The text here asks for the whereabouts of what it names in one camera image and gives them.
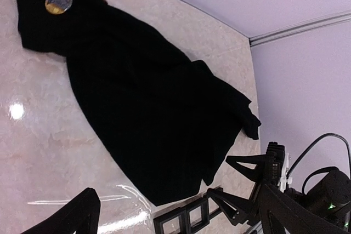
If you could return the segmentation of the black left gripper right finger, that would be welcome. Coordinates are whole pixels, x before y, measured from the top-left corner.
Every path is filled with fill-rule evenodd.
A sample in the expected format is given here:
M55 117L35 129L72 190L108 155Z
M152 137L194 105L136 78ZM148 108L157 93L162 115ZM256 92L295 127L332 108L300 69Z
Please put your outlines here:
M258 206L264 233L347 233L307 211L271 184L262 185Z

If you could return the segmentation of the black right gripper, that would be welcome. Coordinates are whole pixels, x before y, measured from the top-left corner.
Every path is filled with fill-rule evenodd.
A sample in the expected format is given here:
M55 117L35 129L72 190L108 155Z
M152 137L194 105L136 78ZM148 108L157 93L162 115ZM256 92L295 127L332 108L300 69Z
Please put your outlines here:
M227 156L225 161L240 174L254 182L250 198L208 189L206 195L221 209L233 226L247 224L254 226L261 221L258 206L259 191L264 184L271 184L280 191L279 182L285 176L285 147L272 142L267 153L255 156Z

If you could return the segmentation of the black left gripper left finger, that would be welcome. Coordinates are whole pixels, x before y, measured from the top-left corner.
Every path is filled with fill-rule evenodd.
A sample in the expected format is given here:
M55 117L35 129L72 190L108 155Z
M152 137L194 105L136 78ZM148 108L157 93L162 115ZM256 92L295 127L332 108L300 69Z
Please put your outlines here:
M93 188L86 188L69 203L24 234L97 234L100 199Z

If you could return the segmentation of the black garment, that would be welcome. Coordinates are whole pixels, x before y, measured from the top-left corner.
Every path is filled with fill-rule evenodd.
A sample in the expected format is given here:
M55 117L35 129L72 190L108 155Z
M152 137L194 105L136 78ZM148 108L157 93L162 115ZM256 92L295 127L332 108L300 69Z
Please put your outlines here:
M114 161L155 206L210 185L239 132L258 139L250 100L155 28L103 0L16 0L22 46L65 57L76 100Z

